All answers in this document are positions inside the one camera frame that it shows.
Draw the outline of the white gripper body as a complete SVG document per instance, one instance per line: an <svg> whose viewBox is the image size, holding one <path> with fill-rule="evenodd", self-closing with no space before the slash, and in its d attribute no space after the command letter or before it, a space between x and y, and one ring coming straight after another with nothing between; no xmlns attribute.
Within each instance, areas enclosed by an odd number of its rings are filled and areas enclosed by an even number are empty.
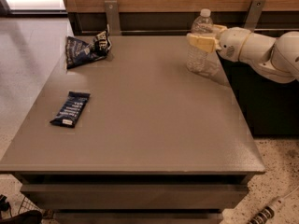
<svg viewBox="0 0 299 224"><path fill-rule="evenodd" d="M219 56L231 62L241 62L243 47L250 34L250 30L238 27L225 30L219 40Z"/></svg>

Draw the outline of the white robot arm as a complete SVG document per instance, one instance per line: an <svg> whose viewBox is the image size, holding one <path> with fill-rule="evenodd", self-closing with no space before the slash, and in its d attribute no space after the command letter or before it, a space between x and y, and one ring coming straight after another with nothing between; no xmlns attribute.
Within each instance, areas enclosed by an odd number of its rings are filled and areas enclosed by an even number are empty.
<svg viewBox="0 0 299 224"><path fill-rule="evenodd" d="M211 33L188 33L187 68L204 77L214 77L220 65L213 59L219 55L226 61L241 62L257 74L276 83L298 79L299 33L288 32L274 38L234 27L214 25Z"/></svg>

